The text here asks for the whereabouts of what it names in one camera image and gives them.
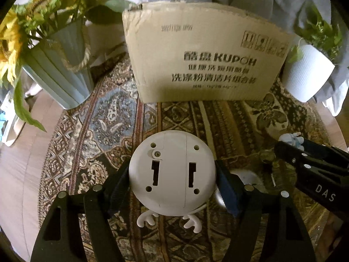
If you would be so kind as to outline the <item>grey ribbed flower vase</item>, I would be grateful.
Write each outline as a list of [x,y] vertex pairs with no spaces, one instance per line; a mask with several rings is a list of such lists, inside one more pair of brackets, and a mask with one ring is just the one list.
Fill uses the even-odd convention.
[[24,71],[65,110],[90,97],[91,47],[85,20],[79,18],[40,41],[23,56]]

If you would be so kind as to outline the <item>white round deer toy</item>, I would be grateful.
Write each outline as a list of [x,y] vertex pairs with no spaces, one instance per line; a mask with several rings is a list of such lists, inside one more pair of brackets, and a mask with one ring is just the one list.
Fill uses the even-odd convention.
[[180,216],[184,228],[198,234],[202,224],[196,216],[215,191],[216,168],[210,148],[197,136],[178,130],[155,133],[132,154],[130,187],[147,208],[137,225],[154,225],[160,215]]

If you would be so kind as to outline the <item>white box on floor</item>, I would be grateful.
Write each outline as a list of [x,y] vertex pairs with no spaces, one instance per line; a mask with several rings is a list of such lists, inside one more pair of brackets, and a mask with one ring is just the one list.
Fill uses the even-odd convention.
[[1,104],[1,143],[11,147],[24,125],[25,122],[15,112],[12,92],[9,91]]

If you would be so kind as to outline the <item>brown cardboard box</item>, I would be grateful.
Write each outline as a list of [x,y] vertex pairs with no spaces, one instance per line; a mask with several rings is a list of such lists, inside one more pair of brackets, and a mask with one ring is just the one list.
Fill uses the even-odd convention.
[[146,2],[122,14],[143,103],[260,101],[282,68],[292,36],[235,7]]

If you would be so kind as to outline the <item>silver egg-shaped object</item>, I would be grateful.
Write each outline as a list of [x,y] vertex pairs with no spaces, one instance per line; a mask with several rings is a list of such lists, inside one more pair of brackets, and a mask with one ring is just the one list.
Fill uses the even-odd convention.
[[[230,173],[236,174],[244,184],[250,184],[258,191],[262,193],[268,193],[267,189],[263,184],[263,181],[257,176],[255,172],[244,169],[232,169]],[[224,200],[218,188],[215,189],[214,198],[221,208],[226,209]]]

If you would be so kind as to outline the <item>small white blue figurine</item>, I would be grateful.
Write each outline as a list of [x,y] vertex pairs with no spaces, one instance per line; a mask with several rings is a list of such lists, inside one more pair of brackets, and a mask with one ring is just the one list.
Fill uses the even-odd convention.
[[301,132],[282,134],[279,141],[283,141],[299,150],[305,150],[303,146],[305,139],[301,136]]

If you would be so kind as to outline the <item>green leafy plant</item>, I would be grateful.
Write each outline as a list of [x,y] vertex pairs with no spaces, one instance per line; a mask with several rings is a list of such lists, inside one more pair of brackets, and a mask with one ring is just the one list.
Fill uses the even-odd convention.
[[323,19],[313,1],[305,1],[296,15],[293,30],[301,39],[291,49],[291,62],[301,60],[304,41],[334,61],[341,49],[343,36],[339,24],[331,24]]

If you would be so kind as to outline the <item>patterned round table cloth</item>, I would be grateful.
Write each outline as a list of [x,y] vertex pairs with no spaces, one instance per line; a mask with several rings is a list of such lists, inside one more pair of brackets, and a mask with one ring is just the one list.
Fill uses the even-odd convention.
[[[199,137],[230,169],[255,172],[268,192],[287,190],[293,197],[315,247],[325,261],[335,242],[335,219],[295,188],[295,169],[280,160],[260,161],[283,133],[301,134],[329,144],[317,108],[296,100],[276,81],[261,102],[192,101],[144,104],[139,100],[130,60],[119,56],[91,71],[99,79],[89,99],[62,113],[48,146],[41,173],[38,220],[44,218],[58,192],[83,193],[103,183],[132,155],[137,145],[164,130]],[[180,218],[161,216],[154,226],[139,228],[144,207],[127,194],[110,219],[112,233],[126,261],[221,261],[235,235],[237,221],[211,199],[198,213],[199,234],[184,229]]]

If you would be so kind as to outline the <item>yellow sunflower bouquet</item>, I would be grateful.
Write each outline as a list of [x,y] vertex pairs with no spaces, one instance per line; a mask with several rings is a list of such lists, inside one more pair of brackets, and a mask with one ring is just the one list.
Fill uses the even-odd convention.
[[24,4],[13,4],[1,20],[1,86],[14,89],[14,108],[18,117],[40,130],[45,129],[23,105],[24,53],[79,18],[85,20],[86,26],[87,21],[93,20],[93,10],[103,7],[120,15],[132,6],[134,3],[128,0],[29,0]]

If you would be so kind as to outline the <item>white plant pot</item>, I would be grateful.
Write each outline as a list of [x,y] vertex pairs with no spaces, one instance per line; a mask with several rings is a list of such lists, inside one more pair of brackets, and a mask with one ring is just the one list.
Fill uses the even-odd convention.
[[322,52],[310,44],[291,51],[282,73],[286,90],[298,101],[307,102],[322,88],[335,65]]

